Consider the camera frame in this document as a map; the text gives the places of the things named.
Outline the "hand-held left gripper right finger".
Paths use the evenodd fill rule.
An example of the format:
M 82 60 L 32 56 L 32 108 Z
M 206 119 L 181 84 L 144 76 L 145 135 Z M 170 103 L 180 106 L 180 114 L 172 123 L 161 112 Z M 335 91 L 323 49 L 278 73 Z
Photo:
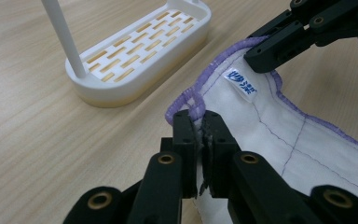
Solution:
M 261 155 L 240 149 L 220 115 L 206 112 L 201 129 L 204 183 L 228 199 L 235 224 L 323 224 Z

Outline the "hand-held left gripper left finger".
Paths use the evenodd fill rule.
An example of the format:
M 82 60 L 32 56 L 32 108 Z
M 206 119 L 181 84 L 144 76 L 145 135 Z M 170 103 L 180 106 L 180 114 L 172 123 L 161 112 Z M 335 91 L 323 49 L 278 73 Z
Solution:
M 187 110 L 172 117 L 172 137 L 149 161 L 126 224 L 180 224 L 182 200 L 197 195 L 197 143 Z

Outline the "white cloth with purple edge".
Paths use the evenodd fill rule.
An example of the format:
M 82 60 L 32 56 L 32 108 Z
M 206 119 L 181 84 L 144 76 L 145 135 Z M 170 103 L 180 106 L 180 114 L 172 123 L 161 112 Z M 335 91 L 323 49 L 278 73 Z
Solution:
M 358 197 L 358 141 L 334 124 L 301 111 L 281 92 L 276 71 L 255 73 L 243 59 L 260 38 L 220 53 L 195 84 L 168 107 L 167 122 L 186 110 L 196 126 L 206 111 L 219 114 L 242 150 L 263 156 L 293 189 L 310 194 L 331 185 Z M 358 224 L 358 217 L 350 224 Z

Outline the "white rack with handle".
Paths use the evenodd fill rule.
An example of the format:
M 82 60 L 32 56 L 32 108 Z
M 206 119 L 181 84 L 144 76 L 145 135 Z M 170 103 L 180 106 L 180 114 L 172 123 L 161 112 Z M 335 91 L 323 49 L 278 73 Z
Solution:
M 41 0 L 66 55 L 78 96 L 97 107 L 131 103 L 206 39 L 212 11 L 201 0 L 166 4 L 83 53 L 77 51 L 58 0 Z

